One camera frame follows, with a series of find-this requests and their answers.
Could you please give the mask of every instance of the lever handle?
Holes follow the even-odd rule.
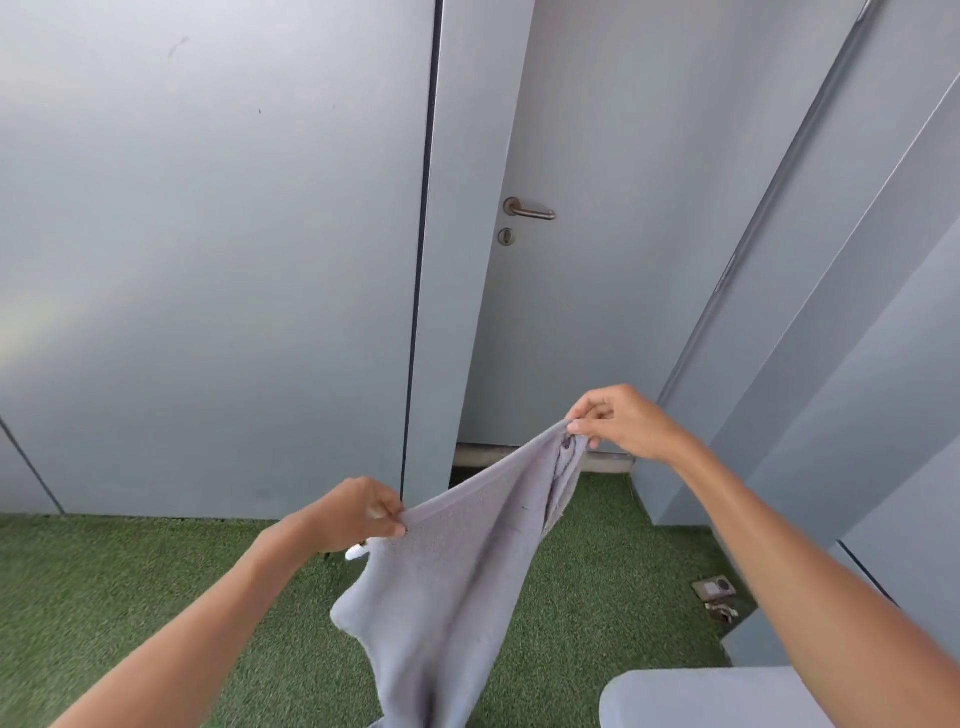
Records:
[[[540,212],[535,209],[524,209],[516,197],[508,197],[503,201],[503,211],[511,217],[532,217],[534,220],[556,220],[557,213],[552,209]]]

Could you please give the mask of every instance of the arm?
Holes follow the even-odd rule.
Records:
[[[256,625],[316,553],[372,536],[402,536],[397,494],[370,478],[345,480],[264,530],[227,574],[64,713],[54,728],[197,726]]]
[[[610,440],[684,480],[834,724],[960,725],[960,667],[655,404],[621,385],[587,392],[567,418],[592,447]]]

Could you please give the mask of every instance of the person's left hand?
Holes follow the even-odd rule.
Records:
[[[400,496],[371,477],[348,478],[292,517],[304,526],[313,553],[343,551],[372,537],[403,536]]]

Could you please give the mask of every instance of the green turf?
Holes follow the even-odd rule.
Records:
[[[266,523],[0,518],[0,725],[42,726],[209,587]],[[317,558],[253,637],[208,725],[367,726],[359,644],[329,618],[363,569]],[[622,476],[584,475],[544,541],[475,726],[595,725],[641,667],[727,664],[689,583],[735,575],[706,529],[654,528]]]

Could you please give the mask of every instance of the scuff mark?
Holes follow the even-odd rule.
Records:
[[[182,37],[180,39],[180,42],[170,49],[170,53],[167,54],[167,60],[169,61],[171,58],[173,58],[174,54],[177,53],[177,49],[180,48],[182,45],[186,45],[188,42],[190,42],[189,36]]]

